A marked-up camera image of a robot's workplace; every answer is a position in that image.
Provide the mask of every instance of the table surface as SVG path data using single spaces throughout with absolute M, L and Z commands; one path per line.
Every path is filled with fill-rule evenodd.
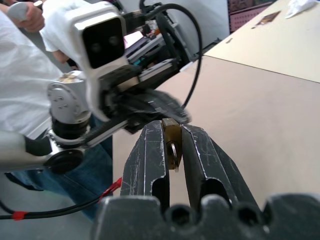
M 314 82 L 320 81 L 320 4 L 285 19 L 290 0 L 278 0 L 206 55 Z M 252 29 L 264 16 L 281 13 Z
M 183 101 L 196 65 L 160 89 Z M 320 84 L 209 56 L 187 106 L 235 161 L 258 204 L 287 192 L 320 192 Z M 114 137 L 114 178 L 139 134 Z M 171 203 L 188 203 L 183 167 L 170 173 Z

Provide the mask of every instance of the white paper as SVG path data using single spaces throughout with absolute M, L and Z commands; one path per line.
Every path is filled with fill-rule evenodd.
M 291 0 L 289 2 L 289 10 L 285 18 L 291 18 L 298 13 L 301 13 L 317 4 L 317 0 Z

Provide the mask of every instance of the white shirt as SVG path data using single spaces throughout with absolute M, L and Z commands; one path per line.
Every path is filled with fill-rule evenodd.
M 66 12 L 78 9 L 82 6 L 90 5 L 84 0 L 46 0 L 42 5 L 45 26 L 40 31 L 45 50 L 55 52 L 60 50 L 69 58 L 73 58 L 73 46 L 66 41 L 67 31 L 64 23 Z
M 61 74 L 0 11 L 0 130 L 35 139 L 50 127 L 47 86 Z

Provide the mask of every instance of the white camera housing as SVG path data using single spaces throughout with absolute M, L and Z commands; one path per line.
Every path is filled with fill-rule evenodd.
M 98 26 L 114 19 L 119 19 L 121 22 L 122 35 L 124 36 L 126 34 L 125 19 L 119 14 L 116 7 L 105 1 L 68 11 L 64 17 L 68 29 L 66 32 L 66 41 L 71 43 L 71 46 L 73 47 L 72 51 L 75 53 L 73 60 L 79 65 L 80 70 L 83 71 L 84 78 L 86 79 L 86 100 L 88 107 L 97 118 L 106 122 L 108 118 L 99 109 L 99 81 L 102 76 L 105 76 L 123 65 L 127 65 L 128 61 L 127 58 L 122 55 L 107 64 L 93 67 L 87 52 L 88 46 L 85 46 L 84 43 L 83 34 L 84 31 L 90 27 Z

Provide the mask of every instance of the floor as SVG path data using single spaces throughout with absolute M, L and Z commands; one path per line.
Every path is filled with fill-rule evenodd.
M 26 35 L 44 52 L 44 45 L 39 34 Z M 69 72 L 68 65 L 59 64 L 48 57 L 63 72 Z M 49 211 L 71 206 L 73 203 L 51 192 L 37 192 L 26 190 L 0 174 L 0 199 L 14 210 L 20 211 Z M 0 239 L 2 240 L 88 240 L 91 222 L 81 213 L 73 213 L 67 216 L 35 219 L 35 220 L 2 220 L 0 223 Z

